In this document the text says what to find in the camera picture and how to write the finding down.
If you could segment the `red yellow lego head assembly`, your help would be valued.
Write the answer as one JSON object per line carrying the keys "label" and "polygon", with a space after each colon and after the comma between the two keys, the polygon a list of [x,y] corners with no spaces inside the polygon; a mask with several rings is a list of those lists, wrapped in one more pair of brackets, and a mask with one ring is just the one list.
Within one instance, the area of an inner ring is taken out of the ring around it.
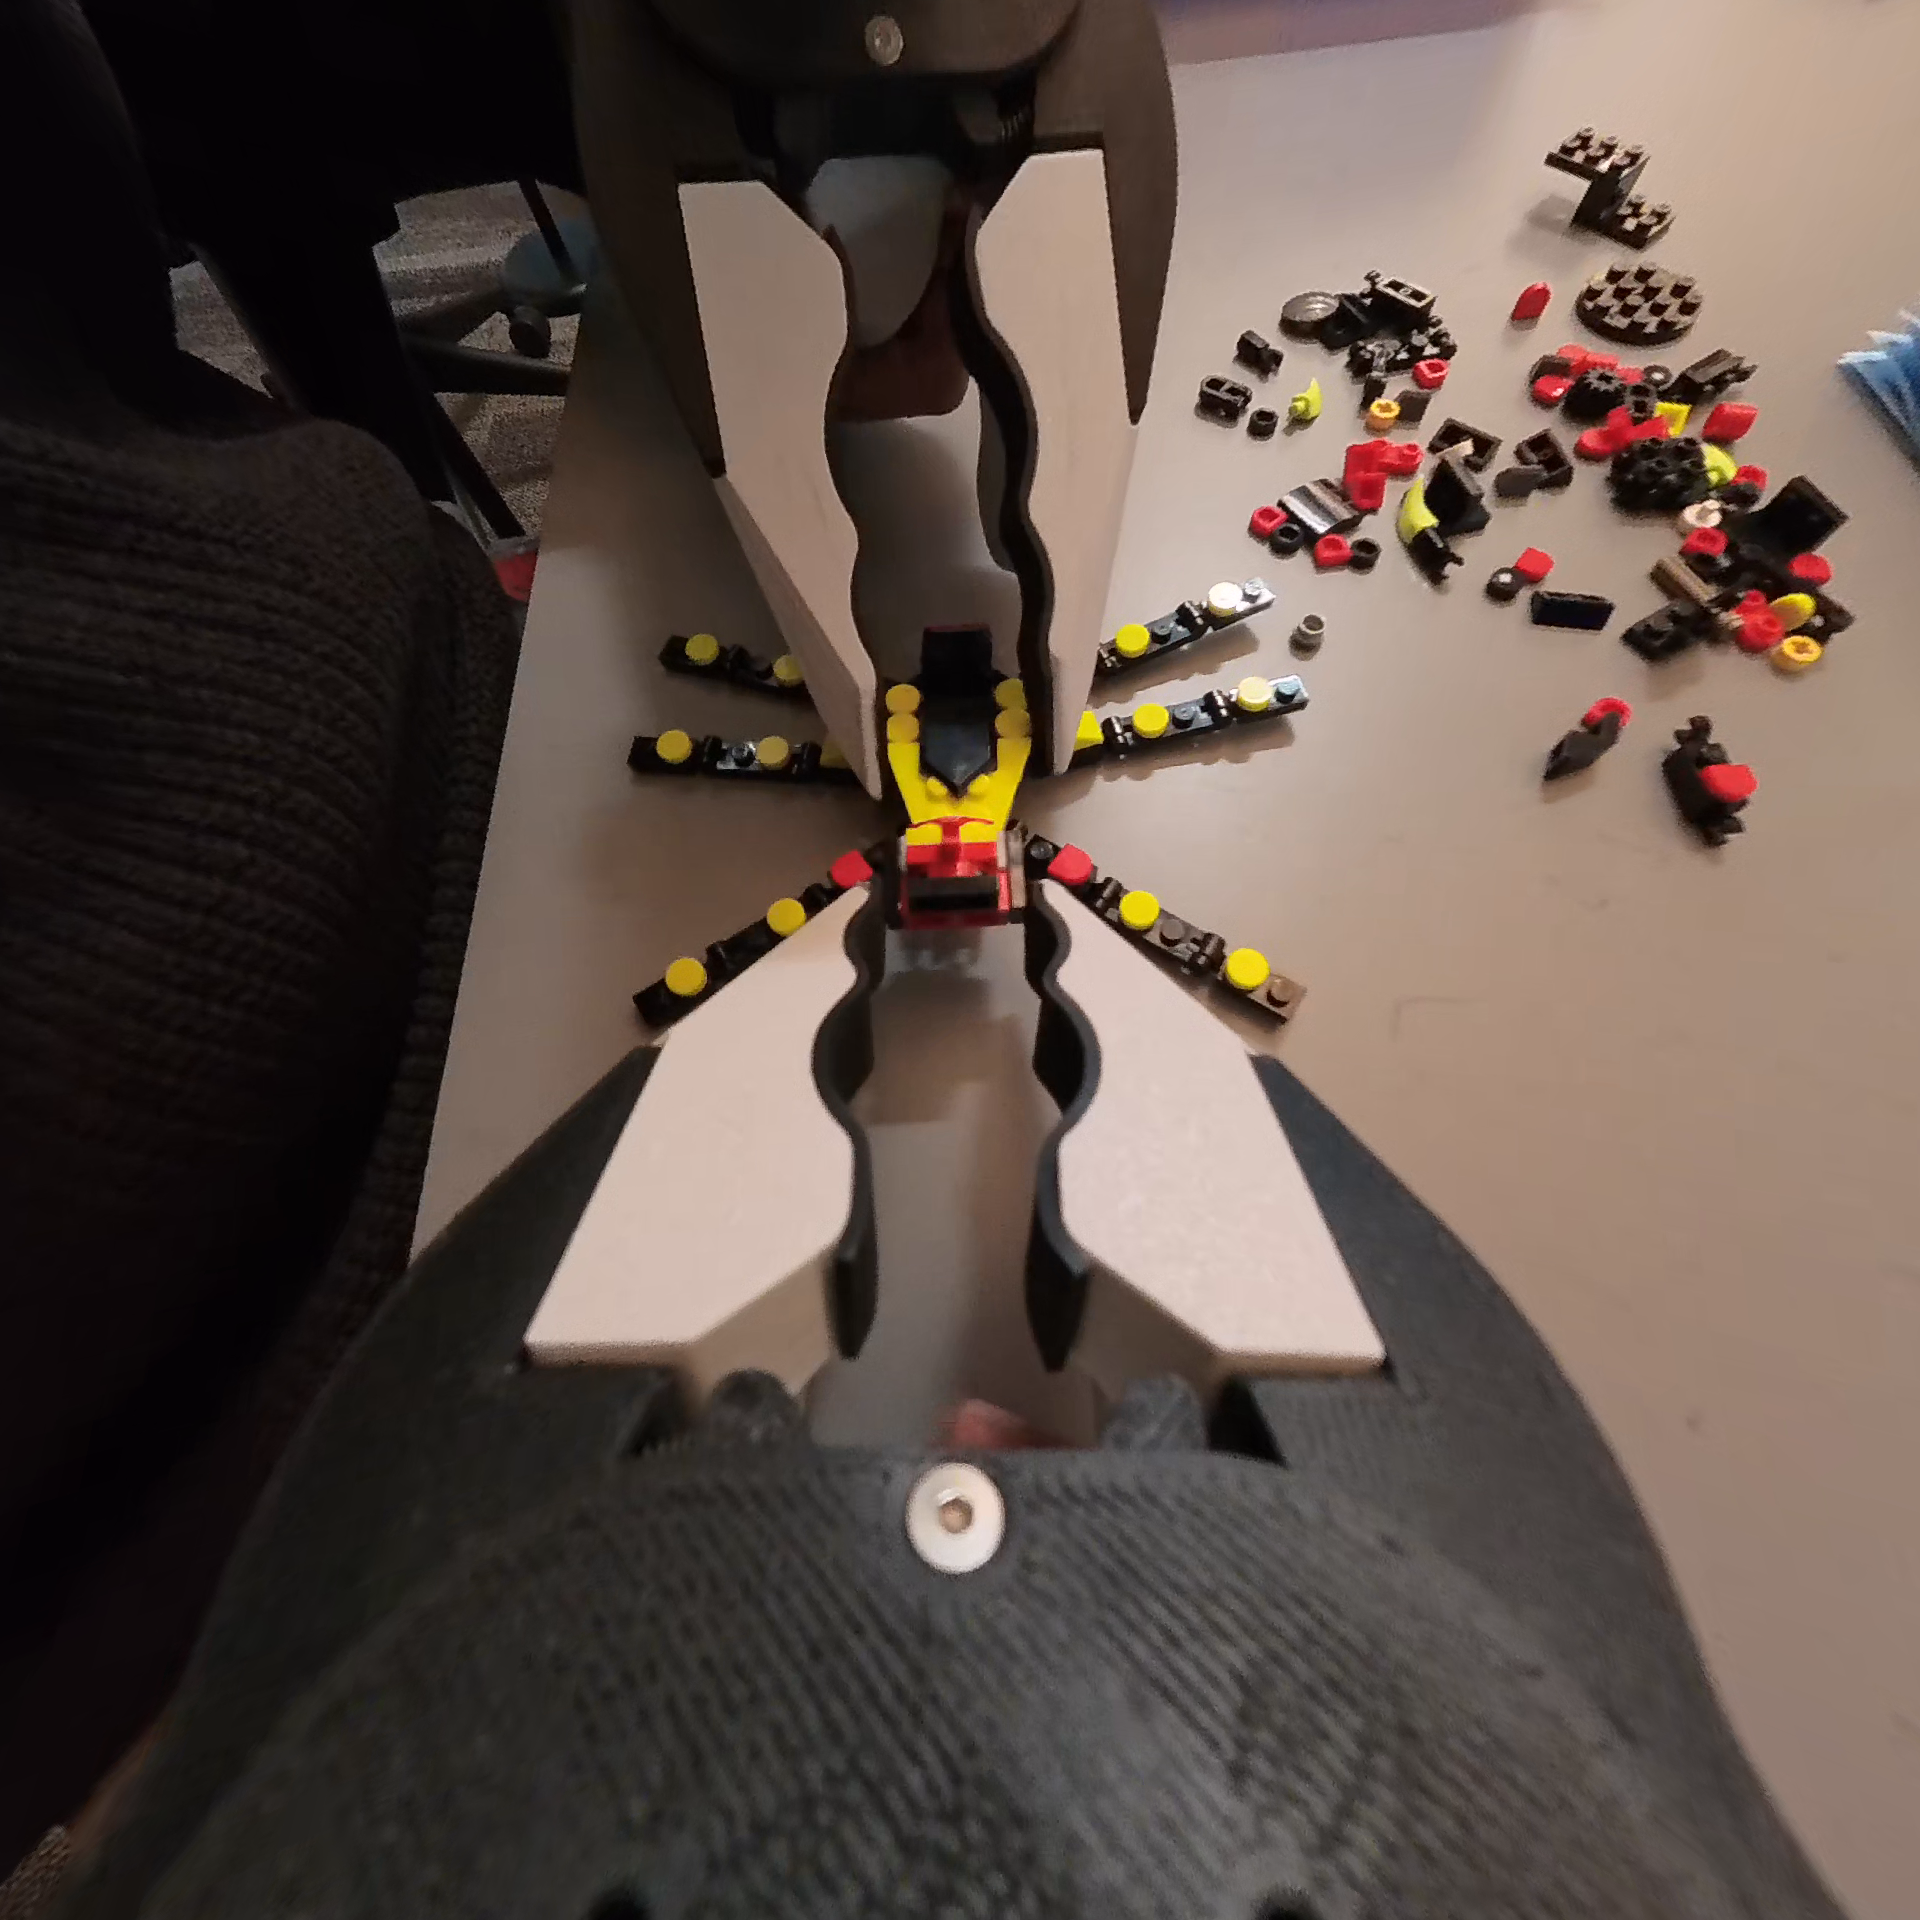
{"label": "red yellow lego head assembly", "polygon": [[896,842],[890,926],[999,929],[1025,917],[1025,829],[975,818],[914,823]]}

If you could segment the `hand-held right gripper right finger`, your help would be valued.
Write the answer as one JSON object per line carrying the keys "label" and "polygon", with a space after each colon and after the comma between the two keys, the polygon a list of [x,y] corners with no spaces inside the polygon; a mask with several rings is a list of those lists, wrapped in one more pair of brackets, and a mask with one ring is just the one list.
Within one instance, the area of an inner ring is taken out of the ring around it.
{"label": "hand-held right gripper right finger", "polygon": [[1368,1377],[1385,1343],[1254,1054],[1064,885],[1026,903],[1041,1153],[1026,1313],[1089,1378]]}

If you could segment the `blue paper sheets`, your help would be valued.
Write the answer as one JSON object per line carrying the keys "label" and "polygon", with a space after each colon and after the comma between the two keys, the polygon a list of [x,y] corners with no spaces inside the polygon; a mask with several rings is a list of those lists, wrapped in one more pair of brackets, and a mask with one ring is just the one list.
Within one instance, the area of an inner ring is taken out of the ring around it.
{"label": "blue paper sheets", "polygon": [[1894,327],[1873,329],[1836,365],[1918,462],[1918,313],[1906,309]]}

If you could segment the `pile of loose lego pieces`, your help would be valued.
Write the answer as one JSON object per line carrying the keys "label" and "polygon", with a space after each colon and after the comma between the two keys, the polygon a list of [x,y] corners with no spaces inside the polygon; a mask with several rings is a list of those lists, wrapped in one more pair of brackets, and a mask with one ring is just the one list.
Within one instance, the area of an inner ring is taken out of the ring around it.
{"label": "pile of loose lego pieces", "polygon": [[1460,541],[1491,523],[1492,499],[1562,493],[1579,463],[1593,463],[1620,514],[1675,530],[1675,549],[1651,569],[1663,603],[1623,629],[1630,654],[1663,666],[1713,642],[1782,674],[1809,673],[1854,622],[1834,599],[1827,556],[1848,517],[1806,476],[1771,486],[1737,457],[1761,419],[1739,398],[1759,373],[1750,357],[1715,350],[1683,367],[1620,357],[1623,348],[1683,346],[1704,309],[1694,274],[1643,255],[1673,227],[1673,205],[1641,194],[1646,147],[1579,127],[1544,162],[1582,185],[1574,228],[1634,251],[1576,294],[1576,323],[1593,341],[1563,343],[1528,373],[1531,404],[1556,426],[1503,443],[1447,415],[1424,446],[1401,438],[1401,427],[1424,421],[1457,359],[1433,291],[1368,273],[1359,291],[1300,292],[1284,301],[1280,327],[1344,355],[1361,385],[1361,442],[1347,446],[1337,476],[1255,508],[1250,539],[1280,557],[1307,553],[1320,569],[1369,569],[1379,541],[1361,525],[1385,509],[1401,478],[1399,549],[1441,587],[1466,561]]}

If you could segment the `yellow black lego spider model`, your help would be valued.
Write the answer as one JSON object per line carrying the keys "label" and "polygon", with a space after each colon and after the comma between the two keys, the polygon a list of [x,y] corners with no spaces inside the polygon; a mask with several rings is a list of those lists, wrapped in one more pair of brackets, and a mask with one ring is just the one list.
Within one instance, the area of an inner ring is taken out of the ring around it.
{"label": "yellow black lego spider model", "polygon": [[[1260,578],[1216,583],[1153,622],[1129,622],[1097,650],[1096,676],[1111,667],[1146,666],[1180,654],[1216,633],[1236,629],[1274,609],[1276,595]],[[1139,703],[1103,717],[1084,708],[1068,771],[1139,759],[1148,751],[1222,740],[1234,732],[1276,729],[1307,708],[1299,676],[1248,674],[1192,698]],[[1031,881],[1056,881],[1123,940],[1188,980],[1255,1009],[1263,1020],[1297,1018],[1305,987],[1287,978],[1255,947],[1170,913],[1161,897],[1129,886],[1103,870],[1079,845],[1031,833],[1017,818],[1030,780],[1033,725],[1019,676],[1002,674],[985,629],[926,629],[920,674],[884,684],[880,692],[882,790],[898,818],[898,834],[874,849],[840,854],[831,870],[777,899],[739,932],[676,958],[660,978],[635,993],[642,1025],[667,1029],[704,1006],[779,945],[796,937],[826,908],[857,885],[882,881],[892,903],[896,842],[911,825],[975,818],[1025,829],[1025,899]],[[761,786],[852,786],[848,757],[831,740],[791,735],[719,735],[679,727],[631,743],[638,778],[714,780]]]}

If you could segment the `black office chair base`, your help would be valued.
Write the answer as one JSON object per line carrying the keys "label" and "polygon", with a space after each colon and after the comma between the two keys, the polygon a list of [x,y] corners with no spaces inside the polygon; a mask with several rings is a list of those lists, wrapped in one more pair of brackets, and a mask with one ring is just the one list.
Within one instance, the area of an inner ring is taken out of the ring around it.
{"label": "black office chair base", "polygon": [[523,538],[490,468],[495,433],[507,433],[512,486],[544,466],[523,451],[560,421],[593,266],[593,225],[553,207],[539,183],[407,202],[398,230],[375,247],[454,509],[488,545]]}

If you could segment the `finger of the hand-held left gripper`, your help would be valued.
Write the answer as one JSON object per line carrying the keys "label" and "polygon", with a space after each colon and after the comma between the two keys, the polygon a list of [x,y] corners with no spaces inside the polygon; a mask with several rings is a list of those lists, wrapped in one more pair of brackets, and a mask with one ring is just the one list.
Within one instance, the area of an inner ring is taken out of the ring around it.
{"label": "finger of the hand-held left gripper", "polygon": [[1123,362],[1106,161],[1025,161],[967,235],[971,367],[999,433],[996,529],[1022,595],[1030,773],[1064,773],[1105,622],[1136,419]]}
{"label": "finger of the hand-held left gripper", "polygon": [[879,798],[879,674],[852,605],[857,529],[826,442],[848,355],[844,263],[759,180],[684,183],[679,212],[722,447],[715,491],[827,735]]}

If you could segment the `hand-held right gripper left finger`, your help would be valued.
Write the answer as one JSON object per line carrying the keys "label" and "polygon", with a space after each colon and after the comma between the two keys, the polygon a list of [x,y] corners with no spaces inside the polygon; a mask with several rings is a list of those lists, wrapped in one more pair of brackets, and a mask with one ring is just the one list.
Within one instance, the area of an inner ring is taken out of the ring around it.
{"label": "hand-held right gripper left finger", "polygon": [[859,882],[689,1014],[647,1077],[527,1330],[538,1365],[815,1378],[874,1329],[884,905]]}

